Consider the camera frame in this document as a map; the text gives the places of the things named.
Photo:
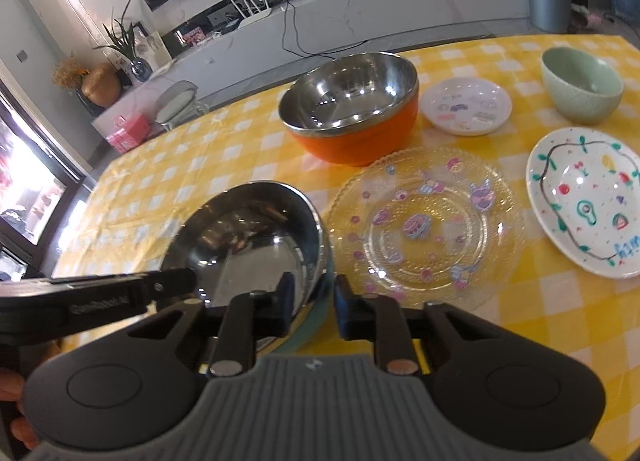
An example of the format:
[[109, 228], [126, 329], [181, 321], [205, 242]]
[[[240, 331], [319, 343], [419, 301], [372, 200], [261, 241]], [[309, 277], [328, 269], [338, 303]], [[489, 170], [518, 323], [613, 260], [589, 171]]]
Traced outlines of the left human hand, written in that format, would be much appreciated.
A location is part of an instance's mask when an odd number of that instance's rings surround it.
[[11, 419], [10, 431], [12, 436], [19, 441], [26, 449], [34, 450], [39, 445], [37, 435], [24, 416], [22, 396], [25, 386], [25, 379], [21, 374], [1, 369], [0, 373], [0, 395], [2, 403], [9, 403], [15, 410]]

